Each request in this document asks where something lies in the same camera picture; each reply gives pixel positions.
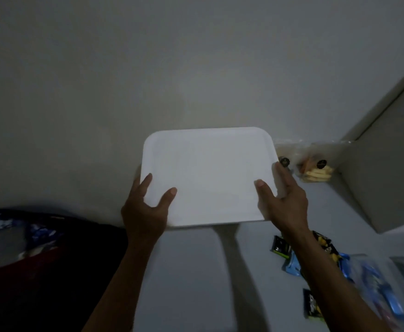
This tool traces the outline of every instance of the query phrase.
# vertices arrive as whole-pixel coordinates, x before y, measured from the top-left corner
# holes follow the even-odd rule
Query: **gray wall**
[[[377,232],[404,225],[404,92],[360,137],[341,171]]]
[[[404,76],[404,0],[0,0],[0,206],[119,223],[144,139],[340,139]]]

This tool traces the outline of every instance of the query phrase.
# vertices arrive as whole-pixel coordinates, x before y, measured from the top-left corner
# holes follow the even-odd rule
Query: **table surface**
[[[338,251],[378,263],[404,307],[404,283],[390,256],[404,256],[404,234],[377,234],[344,183],[301,183],[308,221]],[[270,251],[280,232],[270,222],[164,233],[144,278],[135,331],[327,331],[303,316],[305,280],[282,271]]]

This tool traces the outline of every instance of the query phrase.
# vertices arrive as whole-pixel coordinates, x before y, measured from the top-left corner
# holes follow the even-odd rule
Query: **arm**
[[[387,324],[371,311],[314,238],[306,220],[308,200],[289,172],[276,164],[287,188],[285,198],[274,197],[269,186],[256,181],[266,216],[293,247],[302,272],[331,331],[385,331]]]
[[[144,203],[144,196],[151,180],[151,174],[142,184],[137,178],[122,207],[128,248],[83,332],[132,329],[145,269],[155,243],[165,231],[168,207],[177,193],[177,189],[172,188],[163,195],[156,207],[149,207]]]

